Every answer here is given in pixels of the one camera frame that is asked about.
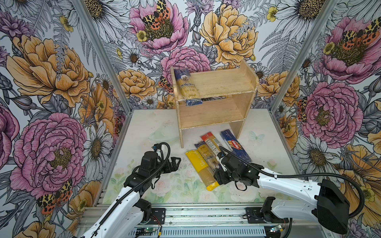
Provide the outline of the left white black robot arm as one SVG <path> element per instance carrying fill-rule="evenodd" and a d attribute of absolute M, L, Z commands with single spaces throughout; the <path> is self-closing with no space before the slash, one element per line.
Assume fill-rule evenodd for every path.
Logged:
<path fill-rule="evenodd" d="M 83 238 L 125 238 L 138 224 L 148 222 L 152 204 L 142 199 L 152 180 L 179 169 L 181 158 L 148 151 L 127 177 L 119 195 Z"/>

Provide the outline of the dark blue spaghetti bag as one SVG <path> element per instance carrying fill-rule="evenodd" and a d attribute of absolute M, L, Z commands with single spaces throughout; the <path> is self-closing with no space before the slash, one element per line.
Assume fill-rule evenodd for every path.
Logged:
<path fill-rule="evenodd" d="M 202 100 L 193 83 L 190 71 L 187 68 L 174 69 L 174 76 L 180 87 L 181 94 L 185 98 L 186 106 L 201 105 Z"/>

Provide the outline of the right small circuit board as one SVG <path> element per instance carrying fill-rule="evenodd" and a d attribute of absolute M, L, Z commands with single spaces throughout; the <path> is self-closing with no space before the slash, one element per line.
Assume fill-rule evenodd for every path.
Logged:
<path fill-rule="evenodd" d="M 277 233 L 277 232 L 282 232 L 283 231 L 283 227 L 282 225 L 277 225 L 277 226 L 274 226 L 272 227 L 269 232 L 271 233 Z"/>

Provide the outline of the yellow spaghetti bag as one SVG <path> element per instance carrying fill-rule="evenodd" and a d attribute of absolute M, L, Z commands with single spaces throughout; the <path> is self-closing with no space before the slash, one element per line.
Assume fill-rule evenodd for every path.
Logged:
<path fill-rule="evenodd" d="M 219 186 L 219 183 L 213 176 L 211 167 L 204 160 L 198 150 L 190 150 L 186 152 L 186 156 L 208 191 L 212 191 Z"/>

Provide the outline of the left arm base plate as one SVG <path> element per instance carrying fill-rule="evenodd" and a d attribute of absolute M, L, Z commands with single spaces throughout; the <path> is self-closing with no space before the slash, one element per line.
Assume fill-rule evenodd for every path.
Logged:
<path fill-rule="evenodd" d="M 147 221 L 143 221 L 143 225 L 164 225 L 166 218 L 165 208 L 152 208 L 151 214 Z"/>

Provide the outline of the aluminium front rail frame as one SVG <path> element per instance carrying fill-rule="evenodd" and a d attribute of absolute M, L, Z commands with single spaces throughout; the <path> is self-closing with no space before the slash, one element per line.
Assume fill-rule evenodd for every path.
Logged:
<path fill-rule="evenodd" d="M 255 203 L 222 204 L 154 204 L 152 208 L 165 208 L 164 225 L 137 225 L 126 238 L 134 238 L 139 228 L 158 229 L 163 238 L 281 238 L 287 232 L 291 238 L 338 238 L 316 221 L 294 218 L 292 224 L 262 223 L 249 224 L 243 219 L 247 207 L 260 207 Z M 283 231 L 271 233 L 269 230 L 282 225 Z"/>

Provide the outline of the wooden two-tier shelf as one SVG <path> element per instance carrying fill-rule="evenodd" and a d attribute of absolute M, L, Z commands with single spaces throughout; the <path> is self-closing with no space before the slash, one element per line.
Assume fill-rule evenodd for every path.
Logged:
<path fill-rule="evenodd" d="M 184 130 L 220 124 L 229 124 L 239 138 L 259 86 L 254 69 L 242 60 L 238 68 L 191 73 L 191 79 L 200 98 L 207 101 L 186 106 L 180 84 L 172 80 L 180 145 L 184 146 Z"/>

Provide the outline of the blue gold spaghetti bag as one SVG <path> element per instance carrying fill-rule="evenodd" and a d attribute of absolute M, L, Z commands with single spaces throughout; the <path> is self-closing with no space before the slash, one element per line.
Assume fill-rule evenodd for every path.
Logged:
<path fill-rule="evenodd" d="M 196 149 L 201 154 L 203 159 L 207 162 L 213 172 L 216 172 L 220 169 L 220 163 L 216 159 L 215 154 L 212 150 L 207 146 L 204 141 L 195 144 Z"/>

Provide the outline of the small green circuit board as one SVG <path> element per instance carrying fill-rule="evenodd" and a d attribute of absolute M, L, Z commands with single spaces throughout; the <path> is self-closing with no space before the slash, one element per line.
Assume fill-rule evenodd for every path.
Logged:
<path fill-rule="evenodd" d="M 143 235 L 151 236 L 157 231 L 158 229 L 154 229 L 154 228 L 139 228 L 137 229 L 135 236 L 136 237 L 143 236 Z"/>

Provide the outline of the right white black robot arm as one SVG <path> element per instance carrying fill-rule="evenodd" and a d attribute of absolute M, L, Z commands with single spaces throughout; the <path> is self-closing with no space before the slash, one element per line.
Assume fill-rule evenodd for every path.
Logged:
<path fill-rule="evenodd" d="M 249 221 L 289 222 L 291 219 L 316 221 L 327 230 L 346 234 L 350 203 L 330 180 L 322 182 L 289 178 L 254 163 L 247 163 L 231 153 L 220 152 L 223 182 L 234 181 L 281 193 L 291 201 L 269 196 L 261 209 L 248 211 Z"/>

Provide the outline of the blue Barilla spaghetti box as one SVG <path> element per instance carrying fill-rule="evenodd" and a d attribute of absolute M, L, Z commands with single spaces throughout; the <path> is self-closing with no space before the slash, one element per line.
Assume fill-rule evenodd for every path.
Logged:
<path fill-rule="evenodd" d="M 221 131 L 220 135 L 235 155 L 237 155 L 246 162 L 252 162 L 248 153 L 245 151 L 243 146 L 239 143 L 239 141 L 236 139 L 236 137 L 230 130 Z"/>

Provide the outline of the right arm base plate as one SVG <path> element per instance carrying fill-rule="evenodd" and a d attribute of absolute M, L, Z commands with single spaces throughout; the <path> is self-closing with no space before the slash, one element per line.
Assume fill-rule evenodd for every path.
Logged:
<path fill-rule="evenodd" d="M 287 224 L 289 219 L 281 219 L 276 217 L 271 211 L 262 212 L 260 207 L 247 207 L 245 209 L 245 214 L 242 216 L 243 219 L 247 219 L 249 224 L 262 224 L 262 223 L 279 223 Z"/>

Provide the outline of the red clear spaghetti bag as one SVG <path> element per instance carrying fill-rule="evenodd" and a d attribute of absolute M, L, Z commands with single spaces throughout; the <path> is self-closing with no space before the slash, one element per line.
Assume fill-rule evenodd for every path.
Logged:
<path fill-rule="evenodd" d="M 217 138 L 213 135 L 212 132 L 208 132 L 201 136 L 201 139 L 207 144 L 210 150 L 214 153 L 215 156 L 221 152 L 220 146 L 222 144 L 217 140 Z"/>

